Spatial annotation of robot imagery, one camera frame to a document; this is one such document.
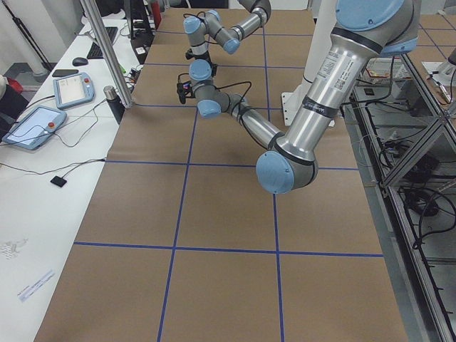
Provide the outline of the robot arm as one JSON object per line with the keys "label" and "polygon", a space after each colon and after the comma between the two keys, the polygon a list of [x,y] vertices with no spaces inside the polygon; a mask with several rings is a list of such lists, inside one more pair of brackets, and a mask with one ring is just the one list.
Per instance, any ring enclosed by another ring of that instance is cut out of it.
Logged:
{"label": "robot arm", "polygon": [[264,148],[256,162],[257,179],[266,191],[285,194],[316,178],[315,147],[369,60],[399,56],[416,47],[421,3],[338,1],[331,47],[286,132],[260,115],[243,95],[225,93],[214,84],[209,40],[234,53],[243,39],[271,17],[268,1],[243,1],[242,6],[249,17],[231,28],[223,27],[215,10],[186,15],[183,26],[193,57],[190,92],[203,118],[228,113]]}
{"label": "robot arm", "polygon": [[211,61],[207,36],[232,55],[238,50],[242,40],[252,35],[258,28],[264,27],[271,17],[270,1],[251,0],[239,1],[239,3],[249,12],[249,17],[231,28],[225,28],[222,25],[220,15],[214,9],[197,15],[184,14],[184,31],[190,42],[185,58],[206,61],[212,76],[216,75],[217,64]]}

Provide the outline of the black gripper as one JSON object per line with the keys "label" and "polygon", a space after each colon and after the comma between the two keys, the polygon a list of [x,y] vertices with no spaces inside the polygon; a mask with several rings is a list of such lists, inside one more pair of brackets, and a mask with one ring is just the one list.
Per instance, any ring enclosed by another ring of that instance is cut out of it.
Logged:
{"label": "black gripper", "polygon": [[185,52],[185,58],[187,60],[194,58],[195,60],[204,60],[204,61],[208,62],[208,64],[211,67],[212,77],[216,76],[218,65],[216,63],[212,62],[209,51],[205,51],[203,54],[198,55],[198,54],[193,53],[192,49],[188,49]]}
{"label": "black gripper", "polygon": [[[195,92],[192,87],[192,80],[183,81],[183,76],[188,76],[189,73],[181,73],[177,76],[177,95],[181,104],[185,104],[187,99],[195,99]],[[184,88],[184,84],[190,84],[191,87]]]}

